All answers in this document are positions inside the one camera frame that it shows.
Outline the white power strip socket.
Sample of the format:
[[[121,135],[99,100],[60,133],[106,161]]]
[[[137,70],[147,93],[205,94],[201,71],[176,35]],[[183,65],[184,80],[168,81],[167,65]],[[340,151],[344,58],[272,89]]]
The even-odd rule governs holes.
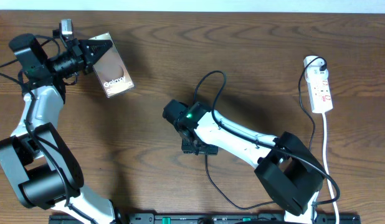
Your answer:
[[[329,86],[329,72],[326,60],[319,56],[310,55],[303,61],[304,77],[307,82],[311,111],[324,114],[333,109]]]

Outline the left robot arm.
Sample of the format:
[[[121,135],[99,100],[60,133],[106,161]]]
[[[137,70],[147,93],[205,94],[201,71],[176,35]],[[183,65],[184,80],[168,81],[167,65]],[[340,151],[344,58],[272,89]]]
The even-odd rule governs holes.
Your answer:
[[[0,141],[0,165],[26,208],[67,213],[82,223],[121,223],[109,199],[89,188],[76,158],[57,132],[68,78],[90,72],[112,48],[110,40],[22,34],[9,47],[22,68],[25,107],[17,128]]]

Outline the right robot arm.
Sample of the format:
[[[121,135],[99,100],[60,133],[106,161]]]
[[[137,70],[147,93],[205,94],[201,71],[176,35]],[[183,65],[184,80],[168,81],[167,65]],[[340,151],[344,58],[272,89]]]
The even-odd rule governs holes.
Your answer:
[[[314,204],[322,188],[321,164],[292,133],[276,137],[236,124],[200,102],[192,106],[171,100],[163,118],[182,138],[185,154],[215,156],[219,149],[242,159],[270,198],[285,210],[290,223],[313,223]]]

